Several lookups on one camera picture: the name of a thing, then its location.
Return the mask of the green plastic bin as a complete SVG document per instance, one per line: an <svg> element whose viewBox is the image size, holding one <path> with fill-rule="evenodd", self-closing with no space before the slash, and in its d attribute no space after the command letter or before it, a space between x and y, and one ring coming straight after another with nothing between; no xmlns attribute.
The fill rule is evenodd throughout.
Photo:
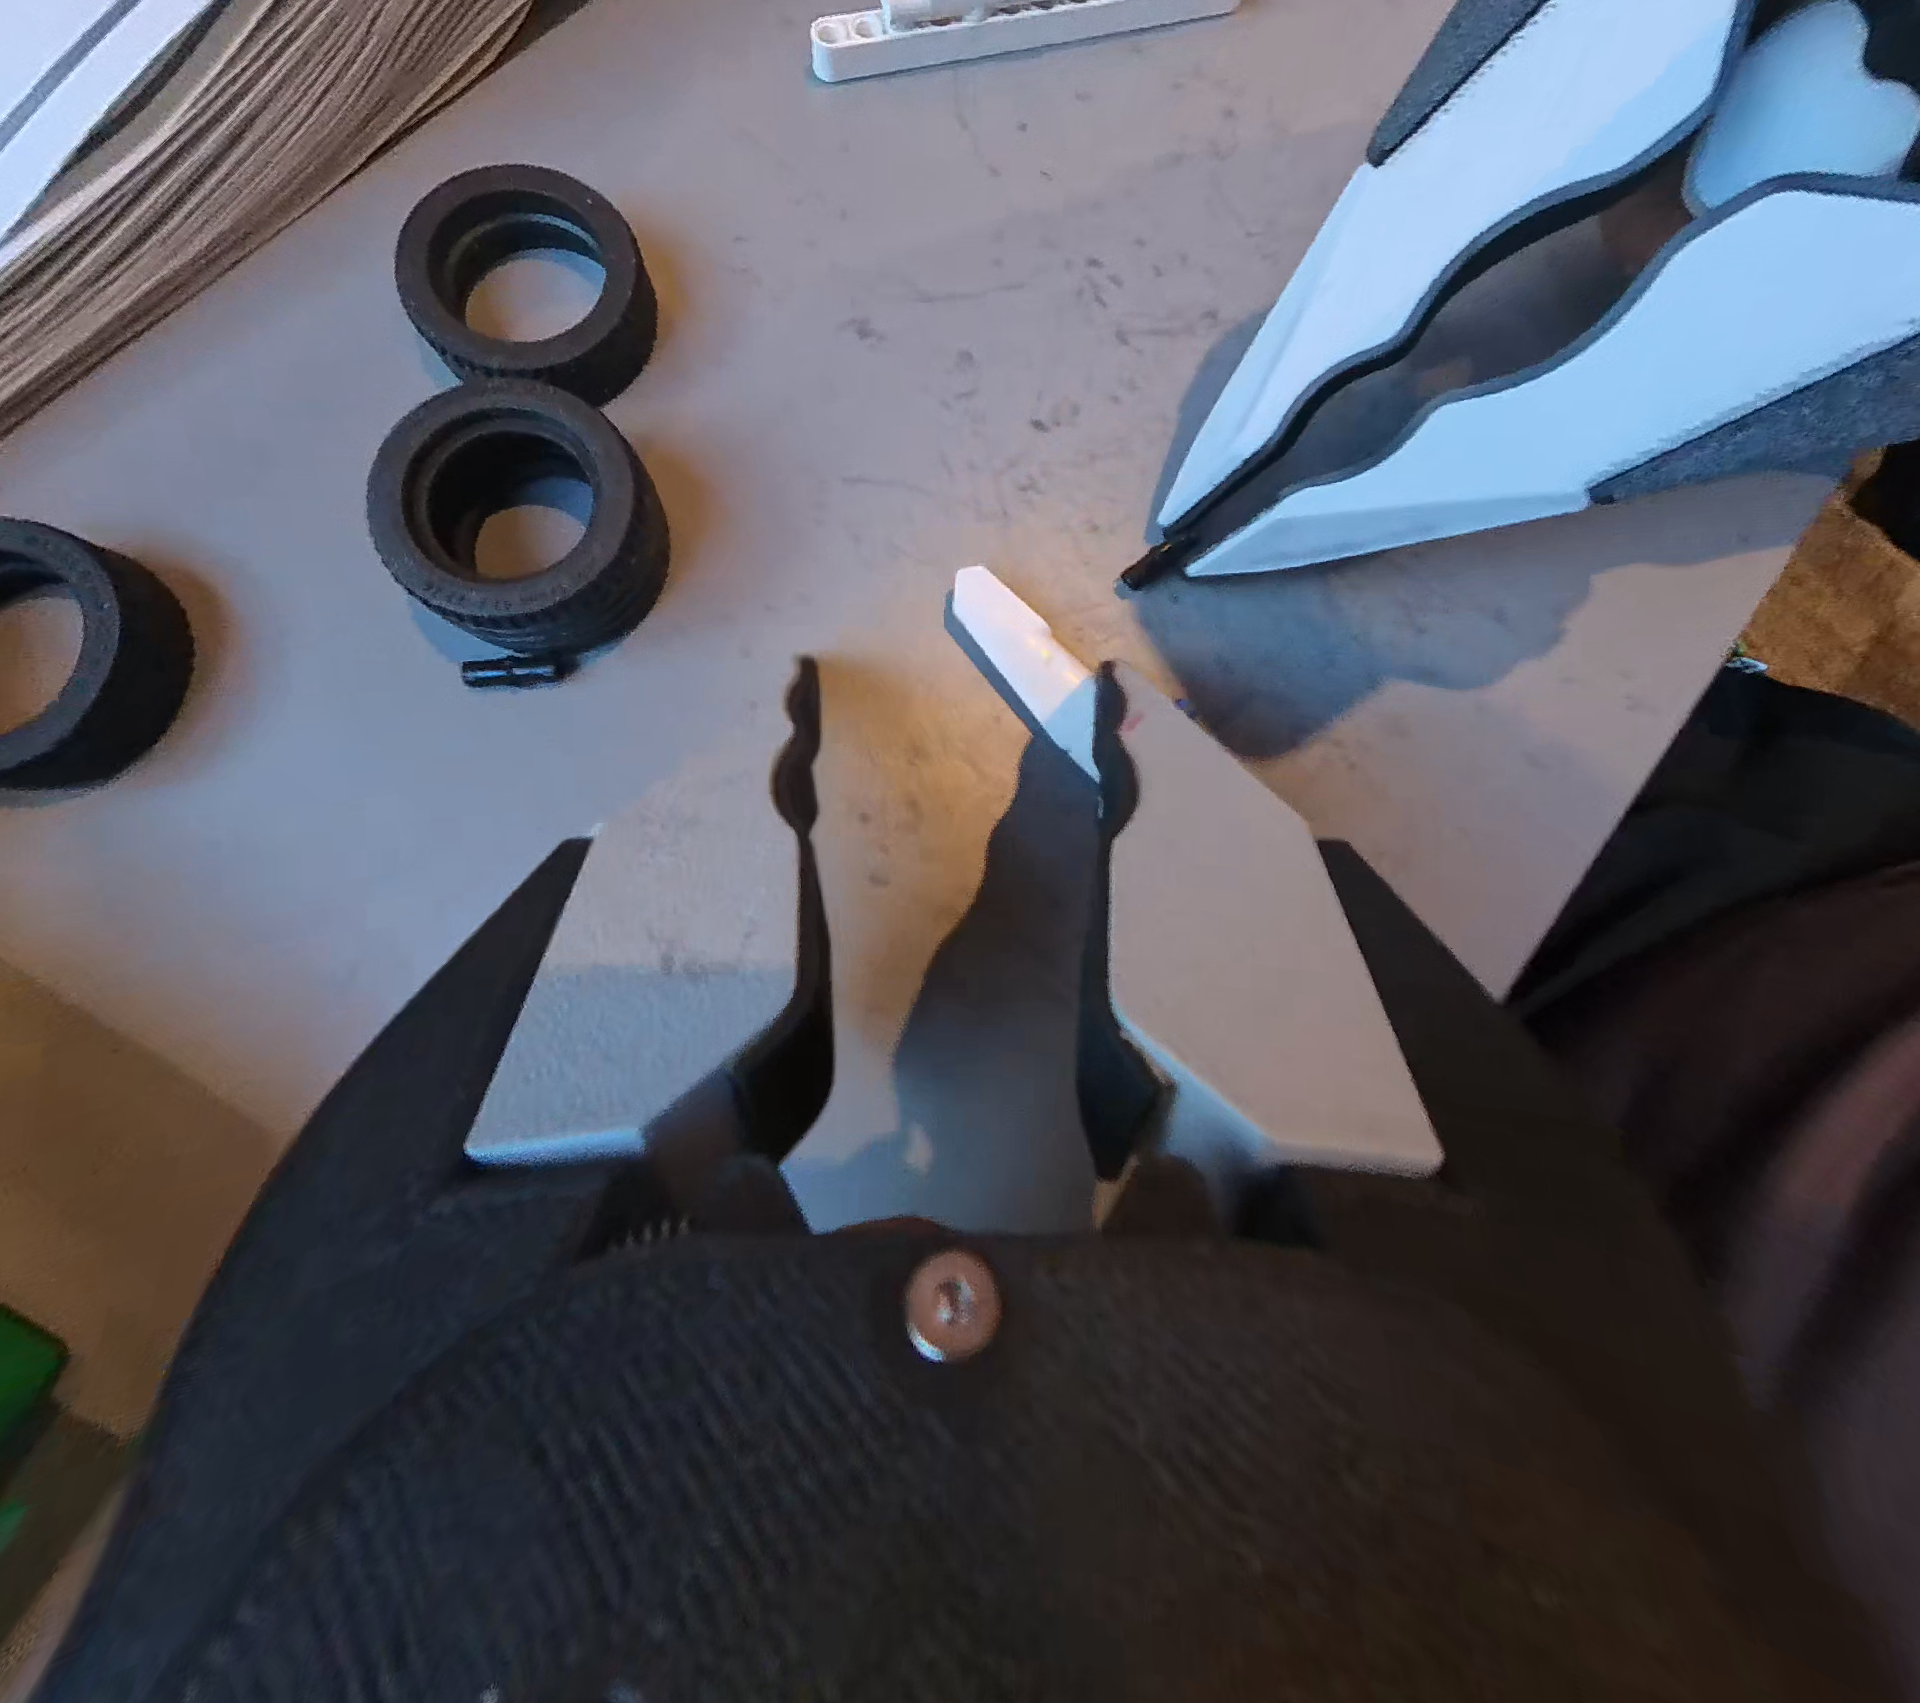
<svg viewBox="0 0 1920 1703"><path fill-rule="evenodd" d="M26 1468L59 1424L67 1362L59 1337L2 1308L2 1551L26 1521Z"/></svg>

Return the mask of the person's black garment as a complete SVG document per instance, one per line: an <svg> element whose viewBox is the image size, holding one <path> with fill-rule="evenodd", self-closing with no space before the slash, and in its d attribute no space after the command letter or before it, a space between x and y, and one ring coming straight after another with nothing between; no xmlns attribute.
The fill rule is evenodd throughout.
<svg viewBox="0 0 1920 1703"><path fill-rule="evenodd" d="M1909 1015L1917 1035L1915 731L1715 672L1510 1007L1615 1128L1740 1357L1727 1275L1762 1180L1865 1044ZM1915 1699L1917 1451L1915 1528L1859 1519L1744 1384L1791 1428L1838 1577Z"/></svg>

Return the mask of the grey desk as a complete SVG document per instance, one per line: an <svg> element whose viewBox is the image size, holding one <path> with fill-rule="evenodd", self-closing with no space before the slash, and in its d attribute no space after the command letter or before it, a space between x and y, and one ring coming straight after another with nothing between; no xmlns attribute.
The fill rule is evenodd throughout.
<svg viewBox="0 0 1920 1703"><path fill-rule="evenodd" d="M1115 592L1163 466L1452 0L1232 15L853 85L816 17L595 0L5 443L5 512L174 582L199 672L127 777L5 804L5 1301L128 1432L284 1141L565 837L822 667L837 1076L813 1221L1088 1221L1092 804L946 635L959 568L1187 697L1492 992L1823 508L1758 475L1350 568ZM564 687L476 693L371 557L441 383L392 249L532 160L637 226L616 407L676 568Z"/></svg>

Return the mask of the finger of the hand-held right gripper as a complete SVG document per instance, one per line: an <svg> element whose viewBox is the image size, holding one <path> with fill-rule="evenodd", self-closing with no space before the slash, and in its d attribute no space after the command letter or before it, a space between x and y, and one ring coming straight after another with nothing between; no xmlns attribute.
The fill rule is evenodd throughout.
<svg viewBox="0 0 1920 1703"><path fill-rule="evenodd" d="M1187 446L1171 535L1341 372L1404 347L1531 219L1631 177L1710 105L1743 0L1549 0L1404 143L1348 180Z"/></svg>
<svg viewBox="0 0 1920 1703"><path fill-rule="evenodd" d="M1197 542L1186 575L1315 568L1915 437L1917 201L1758 183L1531 372L1456 389L1353 468Z"/></svg>

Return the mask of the black rubber toy tyre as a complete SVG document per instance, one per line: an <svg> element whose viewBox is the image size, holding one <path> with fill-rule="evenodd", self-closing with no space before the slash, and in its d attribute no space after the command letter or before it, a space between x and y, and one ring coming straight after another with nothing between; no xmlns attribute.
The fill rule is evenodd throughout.
<svg viewBox="0 0 1920 1703"><path fill-rule="evenodd" d="M486 573L486 523L548 481L585 494L571 546L540 570ZM669 570L660 489L637 450L598 408L532 380L466 382L404 415L374 455L367 525L379 564L425 613L515 656L625 638Z"/></svg>
<svg viewBox="0 0 1920 1703"><path fill-rule="evenodd" d="M478 329L467 304L484 277L540 252L598 265L587 312L530 340ZM419 339L469 383L528 380L602 407L657 347L657 289L632 226L594 185L544 166L484 166L432 188L398 230L394 277Z"/></svg>
<svg viewBox="0 0 1920 1703"><path fill-rule="evenodd" d="M2 734L8 793L85 789L149 754L186 699L195 643L179 597L146 565L24 519L2 523L2 602L74 602L81 645L52 699Z"/></svg>

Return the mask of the person's brown-shirted torso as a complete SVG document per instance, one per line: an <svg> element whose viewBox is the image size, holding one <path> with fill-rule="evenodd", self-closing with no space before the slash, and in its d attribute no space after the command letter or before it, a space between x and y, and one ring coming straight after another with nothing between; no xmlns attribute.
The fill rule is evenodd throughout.
<svg viewBox="0 0 1920 1703"><path fill-rule="evenodd" d="M1789 1135L1730 1258L1743 1372L1837 1504L1915 1528L1915 1015L1865 1044Z"/></svg>

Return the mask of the long white pointed panel piece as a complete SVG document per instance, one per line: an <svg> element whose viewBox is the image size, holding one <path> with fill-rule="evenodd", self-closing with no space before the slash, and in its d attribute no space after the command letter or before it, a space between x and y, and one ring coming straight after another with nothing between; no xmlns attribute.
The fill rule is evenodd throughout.
<svg viewBox="0 0 1920 1703"><path fill-rule="evenodd" d="M948 593L959 645L1002 701L1092 783L1097 781L1097 675L992 570L961 568Z"/></svg>

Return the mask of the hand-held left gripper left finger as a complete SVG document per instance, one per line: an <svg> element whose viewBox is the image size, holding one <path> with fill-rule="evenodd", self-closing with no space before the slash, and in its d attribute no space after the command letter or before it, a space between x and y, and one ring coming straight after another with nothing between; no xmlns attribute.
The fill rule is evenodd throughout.
<svg viewBox="0 0 1920 1703"><path fill-rule="evenodd" d="M786 1160L832 1087L819 663L599 827L467 1133L486 1164Z"/></svg>

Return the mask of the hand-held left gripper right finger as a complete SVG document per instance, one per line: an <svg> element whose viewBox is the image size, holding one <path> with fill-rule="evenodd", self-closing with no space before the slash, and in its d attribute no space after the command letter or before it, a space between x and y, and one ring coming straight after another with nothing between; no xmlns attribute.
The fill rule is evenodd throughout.
<svg viewBox="0 0 1920 1703"><path fill-rule="evenodd" d="M1095 1211L1155 1159L1220 1211L1276 1170L1436 1175L1442 1141L1304 819L1123 666L1092 682L1088 763Z"/></svg>

